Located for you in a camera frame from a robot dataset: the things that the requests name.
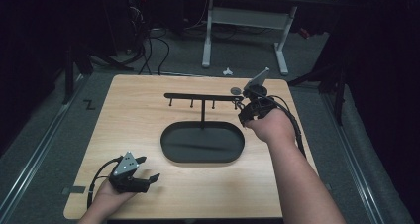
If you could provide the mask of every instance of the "gray carpet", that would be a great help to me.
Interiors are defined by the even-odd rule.
[[[299,35],[289,35],[284,53],[290,72],[287,77],[283,77],[279,75],[272,47],[278,32],[253,35],[251,30],[254,29],[244,29],[244,32],[236,33],[229,40],[215,39],[211,66],[206,69],[201,67],[203,35],[191,35],[199,34],[200,31],[192,31],[183,37],[167,33],[161,39],[169,44],[170,52],[161,71],[224,76],[222,72],[228,67],[234,77],[253,77],[267,66],[271,69],[270,78],[291,80],[311,70],[328,38],[323,35],[305,40]],[[162,31],[155,31],[154,35],[161,33]],[[218,38],[230,36],[229,32],[215,35]],[[153,54],[149,67],[151,71],[157,71],[166,54],[166,45],[159,40],[152,40],[152,45]],[[132,64],[135,68],[133,73],[138,73],[143,63],[144,60],[141,59]],[[75,97],[56,131],[48,154],[8,223],[74,223],[65,220],[62,215],[68,198],[63,191],[73,185],[112,77],[118,73],[122,72],[110,67],[95,66],[94,73]],[[331,193],[348,223],[369,223],[364,204],[345,162],[334,123],[314,85],[316,83],[304,83],[302,86],[292,87],[291,92],[320,176],[331,188]],[[0,160],[2,200],[61,108],[64,97],[62,77],[56,82],[56,86],[57,89],[34,111],[15,143]],[[91,107],[94,110],[86,109],[85,100],[92,101]],[[383,213],[384,223],[412,223],[371,147],[348,92],[343,112],[346,134]]]

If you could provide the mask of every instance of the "table top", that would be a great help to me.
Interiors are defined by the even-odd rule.
[[[242,154],[227,164],[174,163],[162,152],[160,135],[174,122],[200,121],[201,101],[193,108],[190,100],[169,99],[165,93],[232,95],[232,87],[243,88],[247,78],[117,75],[98,118],[74,186],[84,193],[72,193],[64,209],[67,219],[79,219],[86,211],[87,189],[93,176],[106,162],[131,151],[146,156],[134,174],[149,178],[160,173],[147,193],[126,203],[112,219],[178,218],[264,218],[281,217],[275,176],[267,145],[239,122],[239,110],[232,102],[217,102],[206,109],[206,121],[234,124],[244,134]],[[287,83],[267,79],[268,94],[282,97],[300,124]],[[316,170],[306,137],[302,139],[311,166]],[[102,171],[108,175],[114,165]],[[96,181],[96,190],[101,179]]]

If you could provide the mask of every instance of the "metal desk leg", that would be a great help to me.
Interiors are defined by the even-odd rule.
[[[203,52],[203,67],[210,66],[210,56],[211,56],[211,24],[213,19],[213,0],[209,0],[209,9],[207,13],[207,35],[206,41],[204,42],[204,52]]]
[[[278,62],[278,66],[280,67],[281,75],[288,75],[288,69],[287,69],[286,61],[284,59],[284,54],[283,54],[283,47],[284,47],[284,43],[286,42],[287,35],[290,31],[291,24],[293,23],[296,10],[297,10],[297,7],[291,8],[290,14],[287,17],[283,34],[281,36],[281,40],[279,43],[274,44],[275,54],[277,55],[277,62]]]

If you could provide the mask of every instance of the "black tray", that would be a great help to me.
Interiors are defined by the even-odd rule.
[[[229,163],[244,148],[241,130],[228,122],[187,121],[169,125],[161,134],[164,155],[177,163]]]

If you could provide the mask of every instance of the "jewelry stand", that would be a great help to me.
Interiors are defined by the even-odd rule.
[[[229,163],[237,159],[244,148],[241,130],[228,122],[205,121],[206,101],[231,101],[237,109],[242,96],[166,93],[169,106],[172,99],[201,100],[201,121],[182,121],[169,125],[161,134],[164,155],[177,163]]]

